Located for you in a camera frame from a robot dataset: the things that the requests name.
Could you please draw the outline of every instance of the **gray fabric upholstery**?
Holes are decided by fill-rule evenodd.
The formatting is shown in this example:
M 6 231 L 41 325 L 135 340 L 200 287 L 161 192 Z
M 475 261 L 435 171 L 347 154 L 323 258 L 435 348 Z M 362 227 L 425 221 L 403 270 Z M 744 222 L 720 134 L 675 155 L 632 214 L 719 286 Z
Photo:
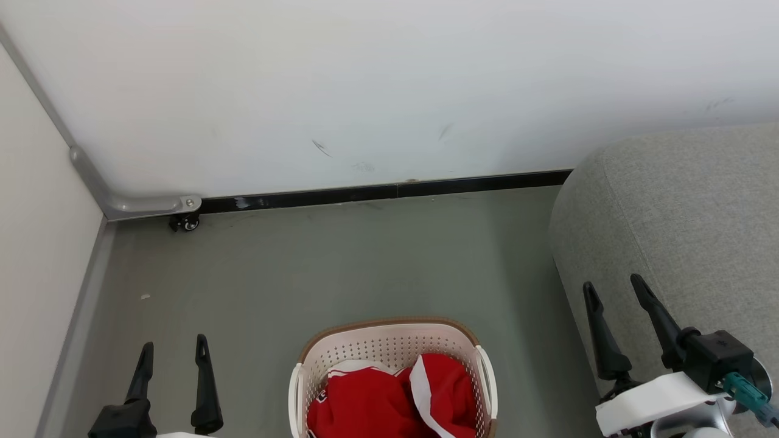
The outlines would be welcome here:
M 779 124 L 663 132 L 605 147 L 562 187 L 549 234 L 593 371 L 585 281 L 601 296 L 633 378 L 668 373 L 629 282 L 635 272 L 681 327 L 729 331 L 779 382 Z M 599 380 L 598 389 L 612 384 Z M 737 436 L 777 435 L 749 413 L 731 427 Z

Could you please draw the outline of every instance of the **white plastic basket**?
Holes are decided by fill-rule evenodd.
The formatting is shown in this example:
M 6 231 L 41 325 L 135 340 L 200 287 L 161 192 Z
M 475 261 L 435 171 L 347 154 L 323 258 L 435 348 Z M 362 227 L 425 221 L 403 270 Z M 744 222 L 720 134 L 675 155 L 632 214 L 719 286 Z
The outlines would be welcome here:
M 476 397 L 476 438 L 495 435 L 498 392 L 487 352 L 462 324 L 445 318 L 396 318 L 335 327 L 314 336 L 290 378 L 290 428 L 306 438 L 308 406 L 324 389 L 328 368 L 348 359 L 379 361 L 391 368 L 413 366 L 422 353 L 457 359 L 471 376 Z

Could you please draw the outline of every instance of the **teal connector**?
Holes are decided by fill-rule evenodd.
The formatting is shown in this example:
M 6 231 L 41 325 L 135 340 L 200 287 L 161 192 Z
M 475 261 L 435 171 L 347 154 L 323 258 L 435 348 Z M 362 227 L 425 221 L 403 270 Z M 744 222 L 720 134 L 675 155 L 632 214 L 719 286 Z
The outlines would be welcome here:
M 765 427 L 779 428 L 779 411 L 768 403 L 768 397 L 738 373 L 728 373 L 722 380 L 722 389 L 738 403 L 754 412 L 757 421 Z

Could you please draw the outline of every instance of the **metal bracket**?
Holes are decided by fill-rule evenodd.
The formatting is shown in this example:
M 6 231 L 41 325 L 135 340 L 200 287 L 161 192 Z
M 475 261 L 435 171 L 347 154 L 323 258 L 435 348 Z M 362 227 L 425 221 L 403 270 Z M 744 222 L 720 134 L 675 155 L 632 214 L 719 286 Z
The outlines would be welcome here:
M 86 155 L 84 149 L 76 144 L 68 127 L 57 114 L 54 105 L 44 92 L 43 87 L 35 79 L 30 67 L 24 61 L 19 50 L 11 41 L 11 37 L 5 31 L 0 23 L 0 45 L 8 52 L 9 57 L 16 64 L 16 68 L 22 73 L 22 77 L 27 81 L 27 85 L 38 98 L 41 106 L 48 114 L 51 122 L 59 131 L 63 140 L 70 147 L 70 161 L 76 171 L 79 172 L 84 185 L 92 193 L 92 197 L 97 205 L 103 211 L 106 219 L 109 221 L 124 221 L 127 219 L 138 219 L 141 217 L 167 216 L 171 214 L 186 214 L 196 211 L 200 208 L 202 201 L 199 196 L 152 196 L 152 197 L 131 197 L 119 195 L 108 187 L 100 172 Z
M 109 221 L 191 213 L 199 209 L 203 203 L 200 197 L 195 195 L 154 197 L 118 195 L 111 191 L 83 149 L 72 146 L 70 161 Z

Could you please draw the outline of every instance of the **gray floor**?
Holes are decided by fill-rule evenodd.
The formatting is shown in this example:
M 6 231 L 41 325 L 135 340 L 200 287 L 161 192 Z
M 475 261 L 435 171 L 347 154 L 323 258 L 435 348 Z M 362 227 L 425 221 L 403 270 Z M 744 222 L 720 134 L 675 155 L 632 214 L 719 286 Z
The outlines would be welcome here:
M 67 435 L 120 403 L 141 346 L 160 433 L 190 431 L 195 338 L 209 340 L 223 438 L 289 437 L 287 384 L 305 342 L 342 323 L 448 316 L 490 354 L 498 436 L 600 436 L 579 335 L 548 250 L 557 187 L 165 219 L 115 238 Z

